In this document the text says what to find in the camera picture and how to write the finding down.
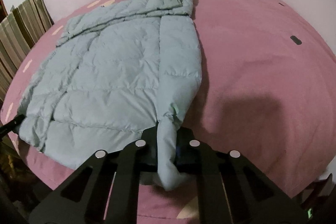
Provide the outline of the light blue puffer jacket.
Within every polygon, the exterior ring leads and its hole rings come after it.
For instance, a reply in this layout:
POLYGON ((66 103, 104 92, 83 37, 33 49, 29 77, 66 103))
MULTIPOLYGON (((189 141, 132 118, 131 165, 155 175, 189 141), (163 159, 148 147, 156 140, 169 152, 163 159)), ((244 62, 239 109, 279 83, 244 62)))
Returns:
POLYGON ((125 0, 68 20, 19 102, 19 137, 72 169, 157 128, 158 169, 173 190, 177 130, 202 82, 194 0, 125 0))

